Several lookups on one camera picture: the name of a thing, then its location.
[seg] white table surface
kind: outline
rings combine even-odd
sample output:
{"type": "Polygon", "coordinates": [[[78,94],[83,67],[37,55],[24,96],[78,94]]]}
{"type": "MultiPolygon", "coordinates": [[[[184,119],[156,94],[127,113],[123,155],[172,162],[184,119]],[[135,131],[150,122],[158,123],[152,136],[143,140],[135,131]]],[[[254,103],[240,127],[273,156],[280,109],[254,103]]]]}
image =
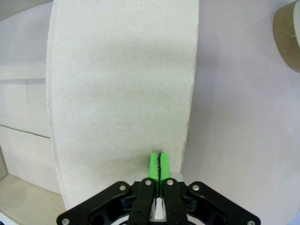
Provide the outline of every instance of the white table surface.
{"type": "Polygon", "coordinates": [[[300,207],[300,74],[276,47],[282,0],[201,0],[182,172],[286,225],[300,207]]]}

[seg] tape roll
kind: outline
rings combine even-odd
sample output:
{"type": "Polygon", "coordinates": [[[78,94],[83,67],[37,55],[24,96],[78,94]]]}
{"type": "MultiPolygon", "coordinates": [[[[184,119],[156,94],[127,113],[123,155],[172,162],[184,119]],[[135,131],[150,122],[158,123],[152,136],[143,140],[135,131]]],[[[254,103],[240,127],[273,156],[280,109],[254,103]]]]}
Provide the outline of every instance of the tape roll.
{"type": "Polygon", "coordinates": [[[273,34],[286,64],[300,73],[300,1],[288,4],[276,12],[273,34]]]}

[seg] cardboard roll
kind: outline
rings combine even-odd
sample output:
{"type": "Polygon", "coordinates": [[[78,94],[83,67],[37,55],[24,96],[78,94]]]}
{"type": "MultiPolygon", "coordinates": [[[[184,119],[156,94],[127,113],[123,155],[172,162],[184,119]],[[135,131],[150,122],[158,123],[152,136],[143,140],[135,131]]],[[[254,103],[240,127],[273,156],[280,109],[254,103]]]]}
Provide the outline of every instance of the cardboard roll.
{"type": "Polygon", "coordinates": [[[286,64],[300,73],[300,1],[290,3],[276,12],[273,33],[286,64]]]}

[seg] black bracket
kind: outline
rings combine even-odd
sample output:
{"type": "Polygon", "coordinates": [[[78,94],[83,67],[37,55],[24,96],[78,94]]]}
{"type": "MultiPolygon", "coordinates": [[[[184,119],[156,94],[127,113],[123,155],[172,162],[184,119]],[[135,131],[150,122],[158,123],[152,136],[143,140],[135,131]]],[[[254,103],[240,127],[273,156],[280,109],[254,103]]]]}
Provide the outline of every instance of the black bracket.
{"type": "Polygon", "coordinates": [[[127,225],[261,225],[260,219],[202,182],[187,186],[175,179],[162,184],[166,221],[151,221],[157,183],[151,178],[132,186],[119,181],[58,216],[57,225],[110,225],[129,216],[127,225]]]}

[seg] green gripper pad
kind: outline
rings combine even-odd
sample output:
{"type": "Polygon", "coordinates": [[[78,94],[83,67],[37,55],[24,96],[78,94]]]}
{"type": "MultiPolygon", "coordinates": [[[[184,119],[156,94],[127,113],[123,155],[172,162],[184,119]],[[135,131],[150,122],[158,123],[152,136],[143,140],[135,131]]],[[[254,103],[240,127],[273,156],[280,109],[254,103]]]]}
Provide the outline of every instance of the green gripper pad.
{"type": "Polygon", "coordinates": [[[148,177],[155,180],[155,182],[158,184],[159,181],[159,174],[158,174],[158,154],[157,153],[151,153],[150,156],[150,166],[149,166],[149,173],[148,177]]]}
{"type": "Polygon", "coordinates": [[[160,186],[162,186],[164,180],[171,177],[168,153],[160,154],[160,169],[160,186]]]}

